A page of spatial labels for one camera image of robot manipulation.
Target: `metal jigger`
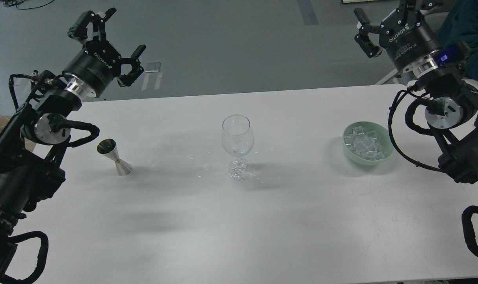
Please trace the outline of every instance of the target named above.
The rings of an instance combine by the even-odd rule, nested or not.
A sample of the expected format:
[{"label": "metal jigger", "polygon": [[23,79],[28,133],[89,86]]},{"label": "metal jigger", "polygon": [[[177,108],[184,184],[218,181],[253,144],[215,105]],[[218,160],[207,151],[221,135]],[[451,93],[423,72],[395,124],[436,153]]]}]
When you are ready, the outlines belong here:
[{"label": "metal jigger", "polygon": [[114,140],[102,140],[99,145],[97,145],[97,152],[115,161],[116,172],[120,176],[126,176],[132,171],[132,165],[120,159],[120,156],[118,156],[118,148]]}]

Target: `person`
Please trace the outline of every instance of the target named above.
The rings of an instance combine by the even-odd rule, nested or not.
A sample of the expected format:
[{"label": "person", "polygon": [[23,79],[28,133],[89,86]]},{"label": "person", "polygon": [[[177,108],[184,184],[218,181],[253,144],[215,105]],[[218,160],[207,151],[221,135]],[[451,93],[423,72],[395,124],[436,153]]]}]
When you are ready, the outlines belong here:
[{"label": "person", "polygon": [[459,0],[437,31],[437,38],[444,49],[459,41],[469,45],[465,76],[478,80],[478,0]]}]

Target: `bowl of ice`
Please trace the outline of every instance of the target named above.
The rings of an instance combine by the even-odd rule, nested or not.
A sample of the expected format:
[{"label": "bowl of ice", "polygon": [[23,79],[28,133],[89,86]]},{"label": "bowl of ice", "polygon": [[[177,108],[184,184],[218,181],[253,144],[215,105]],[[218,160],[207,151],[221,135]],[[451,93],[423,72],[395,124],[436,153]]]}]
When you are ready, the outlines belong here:
[{"label": "bowl of ice", "polygon": [[349,125],[342,140],[346,156],[360,165],[378,165],[395,151],[387,129],[374,122],[360,121]]}]

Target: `glass base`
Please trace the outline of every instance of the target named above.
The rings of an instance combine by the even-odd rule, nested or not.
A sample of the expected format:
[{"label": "glass base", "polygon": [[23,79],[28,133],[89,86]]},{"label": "glass base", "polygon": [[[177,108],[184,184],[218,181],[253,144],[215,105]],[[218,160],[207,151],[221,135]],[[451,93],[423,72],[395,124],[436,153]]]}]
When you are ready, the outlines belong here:
[{"label": "glass base", "polygon": [[235,160],[228,165],[228,173],[234,180],[243,181],[253,175],[253,166],[246,159]]}]

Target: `black cable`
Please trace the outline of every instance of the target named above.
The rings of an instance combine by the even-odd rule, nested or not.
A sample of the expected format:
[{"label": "black cable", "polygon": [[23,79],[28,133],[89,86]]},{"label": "black cable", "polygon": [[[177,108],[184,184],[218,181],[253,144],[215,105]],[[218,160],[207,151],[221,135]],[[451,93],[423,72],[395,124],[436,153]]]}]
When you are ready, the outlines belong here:
[{"label": "black cable", "polygon": [[25,0],[3,0],[2,5],[4,7],[13,7],[16,6],[17,4],[22,4]]},{"label": "black cable", "polygon": [[430,112],[441,116],[444,115],[444,107],[442,104],[439,104],[431,99],[416,99],[410,104],[405,112],[405,124],[407,124],[410,129],[421,135],[433,136],[433,132],[430,128],[422,128],[414,122],[413,117],[419,106],[426,106]]},{"label": "black cable", "polygon": [[424,99],[424,98],[426,98],[426,95],[429,95],[429,92],[424,92],[421,95],[416,95],[416,94],[413,94],[412,92],[409,92],[409,95],[411,95],[412,97],[415,97],[417,99]]},{"label": "black cable", "polygon": [[9,93],[11,95],[11,99],[13,100],[15,110],[17,110],[19,108],[19,104],[18,104],[18,101],[17,101],[17,94],[15,94],[15,88],[14,88],[14,82],[13,82],[14,78],[32,79],[32,76],[24,75],[24,74],[11,74],[10,77],[9,77],[9,81],[8,81]]},{"label": "black cable", "polygon": [[78,147],[83,144],[86,144],[90,141],[93,141],[95,138],[97,138],[100,133],[100,129],[91,123],[66,120],[65,118],[59,115],[51,115],[51,116],[48,116],[48,118],[50,119],[50,127],[52,131],[60,131],[61,129],[64,129],[64,128],[74,128],[74,129],[80,129],[83,131],[90,132],[90,135],[85,138],[81,138],[73,142],[68,142],[67,147],[74,148],[74,147]]},{"label": "black cable", "polygon": [[19,2],[19,3],[17,3],[17,4],[15,5],[18,10],[23,11],[23,10],[30,10],[30,9],[41,8],[41,7],[44,7],[44,6],[46,6],[46,5],[50,5],[50,4],[53,3],[55,0],[51,0],[50,2],[48,2],[48,3],[44,4],[44,5],[41,5],[41,6],[32,7],[32,8],[20,9],[20,8],[19,8],[19,5],[22,4],[22,3],[24,3],[25,1],[26,1],[26,0],[24,0],[24,1],[22,1],[22,2]]},{"label": "black cable", "polygon": [[461,223],[463,224],[463,235],[465,237],[465,243],[473,255],[478,257],[478,245],[475,239],[475,230],[472,224],[472,215],[478,214],[478,206],[471,205],[464,210],[461,214]]},{"label": "black cable", "polygon": [[26,103],[30,102],[31,99],[34,99],[34,98],[38,97],[38,95],[36,95],[35,92],[37,92],[39,90],[39,87],[44,82],[44,80],[45,79],[43,78],[43,76],[41,76],[39,78],[39,80],[35,83],[35,85],[32,87],[32,91],[30,92],[30,94],[28,94],[28,97],[25,100]]},{"label": "black cable", "polygon": [[389,113],[389,116],[388,116],[388,133],[390,135],[390,140],[391,140],[391,144],[393,145],[393,147],[396,149],[396,151],[403,157],[405,158],[406,160],[408,160],[409,162],[411,162],[412,164],[414,164],[415,166],[417,167],[421,167],[423,169],[427,169],[427,170],[431,170],[431,171],[436,171],[436,172],[444,172],[442,171],[441,169],[439,168],[436,168],[436,167],[432,167],[432,166],[428,166],[426,164],[423,164],[419,161],[416,161],[414,160],[413,158],[410,158],[409,156],[407,156],[405,153],[403,153],[401,151],[401,149],[398,147],[398,145],[396,144],[396,141],[395,141],[395,137],[393,136],[393,132],[392,132],[392,121],[393,121],[393,116],[395,115],[395,111],[396,109],[398,108],[398,105],[400,104],[400,102],[404,99],[404,97],[406,95],[413,95],[411,92],[411,90],[409,90],[409,88],[407,90],[401,90],[399,92],[397,92],[397,95],[395,96],[395,99],[393,100],[393,103],[390,107],[390,113]]},{"label": "black cable", "polygon": [[32,239],[34,237],[38,237],[41,239],[41,246],[39,247],[39,253],[37,254],[37,263],[35,265],[34,272],[32,272],[29,277],[18,280],[8,275],[4,275],[2,279],[2,283],[4,284],[32,284],[34,283],[43,273],[45,266],[46,266],[46,258],[48,257],[48,236],[45,233],[40,231],[35,232],[28,232],[25,234],[17,235],[15,237],[9,237],[8,241],[13,244],[20,243],[22,241],[26,241],[28,239]]}]

